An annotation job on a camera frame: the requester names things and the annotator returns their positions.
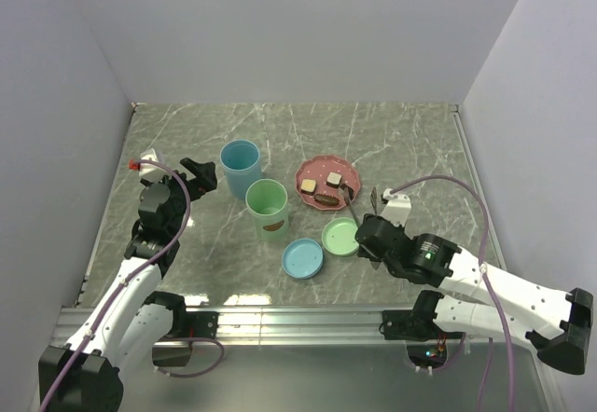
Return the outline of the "metal serving tongs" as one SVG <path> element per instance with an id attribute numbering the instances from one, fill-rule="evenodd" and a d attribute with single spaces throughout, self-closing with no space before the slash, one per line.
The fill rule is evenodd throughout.
<path id="1" fill-rule="evenodd" d="M 352 218 L 354 219 L 354 222 L 355 222 L 356 226 L 360 227 L 361 224 L 362 224 L 362 222 L 361 222 L 360 217 L 356 214 L 356 211 L 355 211 L 354 206 L 353 206 L 353 200 L 354 200 L 354 197 L 355 197 L 355 191 L 354 191 L 354 197 L 352 199 L 350 199 L 349 197 L 343 197 L 343 196 L 341 196 L 341 197 L 343 198 L 346 206 L 348 207 L 349 212 L 350 212 Z M 373 209 L 373 213 L 366 213 L 363 216 L 364 219 L 368 219 L 370 217 L 375 217 L 375 216 L 378 215 L 377 197 L 378 197 L 377 187 L 374 186 L 372 188 L 371 192 L 370 192 L 370 195 L 369 195 L 369 200 L 370 200 L 371 207 Z"/>

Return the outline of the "dark sushi piece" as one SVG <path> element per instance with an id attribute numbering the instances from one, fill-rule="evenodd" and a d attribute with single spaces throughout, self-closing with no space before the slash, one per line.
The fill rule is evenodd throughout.
<path id="1" fill-rule="evenodd" d="M 354 197 L 354 190 L 346 184 L 339 187 L 339 192 L 343 197 L 349 197 L 350 199 Z"/>

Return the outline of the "brown eel sushi piece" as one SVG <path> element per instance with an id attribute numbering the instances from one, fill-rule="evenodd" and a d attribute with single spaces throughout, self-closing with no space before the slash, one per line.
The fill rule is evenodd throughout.
<path id="1" fill-rule="evenodd" d="M 336 207 L 340 204 L 339 198 L 324 193 L 315 194 L 313 199 L 316 203 L 327 207 Z"/>

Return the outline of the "white topped sushi piece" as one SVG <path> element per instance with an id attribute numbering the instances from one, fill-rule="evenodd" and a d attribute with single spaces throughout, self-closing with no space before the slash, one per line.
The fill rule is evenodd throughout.
<path id="1" fill-rule="evenodd" d="M 338 172 L 330 172 L 326 179 L 326 184 L 332 187 L 339 187 L 341 184 L 342 176 Z"/>

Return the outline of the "yellow topped sushi piece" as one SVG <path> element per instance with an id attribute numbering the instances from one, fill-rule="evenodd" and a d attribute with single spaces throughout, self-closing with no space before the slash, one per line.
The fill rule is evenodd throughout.
<path id="1" fill-rule="evenodd" d="M 304 178 L 300 183 L 299 189 L 300 189 L 301 193 L 304 193 L 307 195 L 313 195 L 316 191 L 316 187 L 317 187 L 316 180 Z"/>

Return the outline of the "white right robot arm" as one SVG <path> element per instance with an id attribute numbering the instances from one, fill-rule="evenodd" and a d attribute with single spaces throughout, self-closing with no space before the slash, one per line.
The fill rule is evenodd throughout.
<path id="1" fill-rule="evenodd" d="M 373 268 L 421 285 L 413 307 L 382 312 L 387 340 L 426 342 L 439 337 L 502 338 L 508 347 L 534 350 L 547 366 L 568 375 L 585 373 L 593 325 L 593 296 L 526 281 L 489 265 L 438 235 L 409 236 L 410 200 L 400 188 L 373 192 L 381 211 L 353 218 L 349 242 Z"/>

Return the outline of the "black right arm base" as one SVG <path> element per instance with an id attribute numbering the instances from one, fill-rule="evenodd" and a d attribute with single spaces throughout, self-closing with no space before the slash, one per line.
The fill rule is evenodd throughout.
<path id="1" fill-rule="evenodd" d="M 447 369 L 465 348 L 466 335 L 448 332 L 435 324 L 438 302 L 445 296 L 423 290 L 412 309 L 387 309 L 382 312 L 378 331 L 386 341 L 407 342 L 407 357 L 416 372 L 429 375 Z"/>

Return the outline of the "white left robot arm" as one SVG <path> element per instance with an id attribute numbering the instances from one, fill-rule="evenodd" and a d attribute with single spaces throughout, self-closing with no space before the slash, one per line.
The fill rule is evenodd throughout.
<path id="1" fill-rule="evenodd" d="M 174 262 L 190 204 L 217 187 L 215 164 L 180 161 L 183 172 L 132 160 L 143 190 L 116 278 L 89 318 L 38 362 L 40 410 L 116 411 L 126 374 L 160 341 L 215 344 L 218 315 L 194 312 L 185 298 L 157 287 Z"/>

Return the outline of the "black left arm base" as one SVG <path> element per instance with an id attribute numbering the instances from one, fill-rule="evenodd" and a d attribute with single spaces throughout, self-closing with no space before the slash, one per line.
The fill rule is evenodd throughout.
<path id="1" fill-rule="evenodd" d="M 215 370 L 224 360 L 225 348 L 216 339 L 219 313 L 213 310 L 190 310 L 186 300 L 181 295 L 155 291 L 147 299 L 146 304 L 165 307 L 173 314 L 171 330 L 160 339 L 160 342 L 182 342 L 179 352 L 174 348 L 167 348 L 166 353 L 158 360 L 152 349 L 154 370 L 171 378 L 197 378 Z M 207 368 L 196 373 L 174 373 L 169 367 L 184 367 L 192 356 L 193 345 L 196 343 L 213 344 L 219 349 L 219 355 Z"/>

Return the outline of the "green round lid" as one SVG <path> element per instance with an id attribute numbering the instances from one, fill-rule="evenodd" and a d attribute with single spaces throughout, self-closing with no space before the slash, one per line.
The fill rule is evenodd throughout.
<path id="1" fill-rule="evenodd" d="M 358 226 L 354 219 L 342 217 L 331 220 L 323 229 L 322 244 L 331 254 L 349 256 L 357 252 L 355 240 Z"/>

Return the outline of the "blue cylindrical container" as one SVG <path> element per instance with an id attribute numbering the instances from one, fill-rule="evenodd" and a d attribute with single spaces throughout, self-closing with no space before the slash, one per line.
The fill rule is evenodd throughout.
<path id="1" fill-rule="evenodd" d="M 245 200 L 248 188 L 262 178 L 261 155 L 258 147 L 248 140 L 234 140 L 220 152 L 220 161 L 230 193 Z"/>

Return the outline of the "green cylindrical container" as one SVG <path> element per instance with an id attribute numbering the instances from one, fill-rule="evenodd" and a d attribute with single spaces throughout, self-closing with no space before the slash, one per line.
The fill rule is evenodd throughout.
<path id="1" fill-rule="evenodd" d="M 245 203 L 259 240 L 279 240 L 287 235 L 288 195 L 281 183 L 272 179 L 255 181 L 246 191 Z"/>

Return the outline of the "blue round lid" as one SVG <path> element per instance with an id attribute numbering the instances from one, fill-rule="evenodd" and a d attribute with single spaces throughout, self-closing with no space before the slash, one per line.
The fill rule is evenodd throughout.
<path id="1" fill-rule="evenodd" d="M 284 272 L 298 280 L 315 276 L 323 266 L 324 252 L 321 245 L 312 239 L 298 239 L 288 244 L 282 255 Z"/>

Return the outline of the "pink dotted plate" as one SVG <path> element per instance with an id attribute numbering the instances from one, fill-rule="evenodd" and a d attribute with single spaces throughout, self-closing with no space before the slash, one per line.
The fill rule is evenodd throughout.
<path id="1" fill-rule="evenodd" d="M 295 189 L 304 204 L 323 212 L 340 211 L 346 207 L 346 204 L 339 193 L 339 187 L 332 187 L 326 184 L 326 179 L 330 172 L 340 173 L 342 176 L 341 184 L 345 183 L 350 186 L 355 191 L 356 197 L 361 189 L 361 181 L 354 166 L 344 158 L 339 158 L 333 155 L 320 155 L 305 160 L 295 174 Z M 313 195 L 307 195 L 300 192 L 300 183 L 304 178 L 317 181 L 316 191 Z M 340 204 L 336 207 L 320 205 L 313 199 L 313 196 L 317 193 L 335 196 L 340 199 Z"/>

